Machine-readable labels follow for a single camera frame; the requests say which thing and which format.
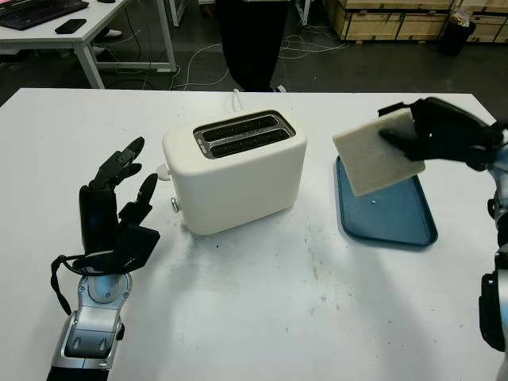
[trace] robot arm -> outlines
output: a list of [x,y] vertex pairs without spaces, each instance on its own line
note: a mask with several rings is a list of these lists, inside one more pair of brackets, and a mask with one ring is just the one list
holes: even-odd
[[[51,285],[60,305],[69,315],[52,359],[48,381],[104,380],[113,365],[118,341],[125,327],[120,310],[132,290],[130,272],[143,267],[160,235],[139,224],[148,215],[157,175],[141,185],[135,202],[118,214],[114,188],[135,175],[141,165],[133,161],[144,140],[133,141],[123,152],[116,151],[98,170],[95,178],[79,191],[79,211],[84,254],[59,256],[52,263]],[[82,276],[78,285],[79,306],[71,312],[60,292],[58,267]]]
[[498,229],[500,249],[495,255],[495,270],[482,277],[479,297],[479,325],[483,339],[494,349],[505,352],[498,381],[508,380],[508,145],[496,122],[486,125],[447,102],[436,98],[420,99],[413,104],[399,103],[379,111],[388,114],[409,107],[417,138],[407,140],[395,131],[382,130],[382,138],[401,149],[410,160],[447,159],[465,162],[476,171],[488,170],[496,192],[487,208]]

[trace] keyboard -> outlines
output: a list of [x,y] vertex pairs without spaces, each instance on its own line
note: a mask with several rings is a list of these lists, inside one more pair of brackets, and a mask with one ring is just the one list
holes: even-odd
[[65,14],[87,8],[87,2],[80,0],[47,0],[33,2],[0,15],[0,25],[25,30],[43,22],[54,20]]

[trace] wooden pallet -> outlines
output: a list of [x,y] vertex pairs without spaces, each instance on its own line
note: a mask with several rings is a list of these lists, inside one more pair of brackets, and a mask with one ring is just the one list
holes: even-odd
[[498,44],[507,44],[508,43],[508,25],[504,25],[500,30],[496,38],[494,39],[495,43]]
[[448,15],[446,14],[406,13],[402,20],[402,26],[398,31],[397,40],[437,40],[447,19]]
[[338,0],[325,0],[330,23],[342,40],[436,40],[448,18],[443,13],[348,11]]
[[455,0],[340,0],[345,10],[450,10]]
[[504,16],[473,16],[471,20],[476,24],[476,30],[468,42],[494,42],[506,24]]
[[508,0],[457,0],[456,5],[475,13],[508,13]]

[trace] phone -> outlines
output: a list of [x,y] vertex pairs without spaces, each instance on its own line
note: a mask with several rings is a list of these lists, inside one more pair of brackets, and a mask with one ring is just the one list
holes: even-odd
[[84,18],[72,18],[55,29],[56,34],[72,34],[87,22]]

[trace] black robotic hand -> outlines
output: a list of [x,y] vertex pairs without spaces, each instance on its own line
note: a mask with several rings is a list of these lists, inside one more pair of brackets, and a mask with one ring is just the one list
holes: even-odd
[[140,226],[152,210],[149,204],[157,184],[157,174],[149,175],[141,185],[134,202],[128,202],[117,212],[114,189],[124,179],[141,170],[133,161],[139,156],[144,139],[138,137],[122,152],[116,151],[99,168],[88,185],[79,190],[79,213],[84,254],[58,256],[52,262],[51,285],[67,314],[71,307],[60,292],[56,276],[63,264],[75,274],[103,276],[126,274],[143,267],[160,235],[157,231]]
[[417,139],[407,140],[384,129],[379,135],[404,151],[410,160],[447,159],[465,162],[476,171],[485,170],[495,160],[506,125],[487,125],[474,115],[437,98],[398,103],[379,110],[379,116],[401,108],[411,109]]

